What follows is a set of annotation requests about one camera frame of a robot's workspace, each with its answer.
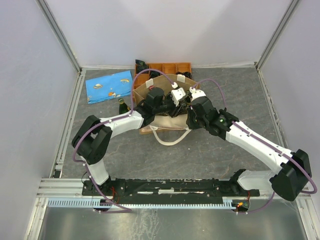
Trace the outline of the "green glass beverage bottle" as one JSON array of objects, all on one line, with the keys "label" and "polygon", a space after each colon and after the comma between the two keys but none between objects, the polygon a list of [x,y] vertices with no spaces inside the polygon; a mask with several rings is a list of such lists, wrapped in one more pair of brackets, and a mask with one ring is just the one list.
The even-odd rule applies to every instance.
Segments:
[{"label": "green glass beverage bottle", "polygon": [[125,103],[123,98],[119,98],[118,103],[119,103],[118,113],[120,115],[128,113],[131,110],[130,107]]}]

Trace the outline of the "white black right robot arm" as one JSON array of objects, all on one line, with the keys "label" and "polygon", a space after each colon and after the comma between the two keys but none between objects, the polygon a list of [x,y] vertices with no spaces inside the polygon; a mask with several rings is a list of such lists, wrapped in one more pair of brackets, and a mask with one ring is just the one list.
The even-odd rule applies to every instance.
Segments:
[{"label": "white black right robot arm", "polygon": [[192,130],[203,128],[211,135],[239,146],[269,168],[267,171],[244,170],[232,180],[229,189],[236,196],[247,190],[272,189],[284,200],[292,202],[312,180],[309,156],[305,151],[292,151],[275,144],[225,109],[216,110],[203,91],[191,95],[186,123]]}]

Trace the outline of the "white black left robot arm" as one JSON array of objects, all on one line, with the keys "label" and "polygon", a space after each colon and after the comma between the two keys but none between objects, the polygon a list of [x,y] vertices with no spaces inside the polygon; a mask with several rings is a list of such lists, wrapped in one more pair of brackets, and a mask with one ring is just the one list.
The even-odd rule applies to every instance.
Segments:
[{"label": "white black left robot arm", "polygon": [[106,195],[111,189],[111,178],[103,157],[112,138],[157,123],[161,128],[172,129],[177,123],[186,122],[190,102],[190,93],[181,87],[169,93],[160,87],[151,87],[144,99],[131,110],[111,118],[87,117],[71,144],[73,153],[81,157],[80,162],[94,182],[93,189],[99,195]]}]

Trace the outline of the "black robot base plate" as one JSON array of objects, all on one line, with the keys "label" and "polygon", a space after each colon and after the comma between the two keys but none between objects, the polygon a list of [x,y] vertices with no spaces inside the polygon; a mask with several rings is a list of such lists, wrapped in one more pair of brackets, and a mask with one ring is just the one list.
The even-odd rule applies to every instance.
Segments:
[{"label": "black robot base plate", "polygon": [[245,190],[235,180],[209,179],[123,179],[99,187],[118,204],[222,204],[223,197],[259,197],[258,189]]}]

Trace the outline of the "burlap canvas tote bag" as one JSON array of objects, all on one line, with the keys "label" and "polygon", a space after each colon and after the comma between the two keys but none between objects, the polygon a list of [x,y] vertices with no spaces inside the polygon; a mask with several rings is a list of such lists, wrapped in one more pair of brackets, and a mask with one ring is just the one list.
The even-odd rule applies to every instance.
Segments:
[{"label": "burlap canvas tote bag", "polygon": [[[138,104],[139,102],[141,102],[147,97],[147,94],[150,91],[149,90],[150,86],[161,88],[164,91],[165,95],[169,94],[173,88],[172,88],[171,82],[168,81],[167,78],[170,78],[172,82],[176,82],[178,86],[182,87],[186,92],[190,89],[190,87],[192,87],[196,83],[194,80],[189,79],[180,74],[179,75],[168,74],[167,76],[160,75],[155,78],[150,78],[141,86],[137,87],[136,89],[133,89],[133,97],[134,97],[135,103]],[[156,115],[154,117],[154,121],[147,126],[154,126],[158,128],[189,129],[186,121],[187,121],[187,114],[178,115],[176,117],[170,117],[168,115],[164,115],[164,113],[160,113]],[[173,146],[179,143],[180,141],[182,141],[190,131],[184,131],[184,133],[174,141],[161,140],[156,131],[153,131],[153,135],[160,144],[164,146]]]}]

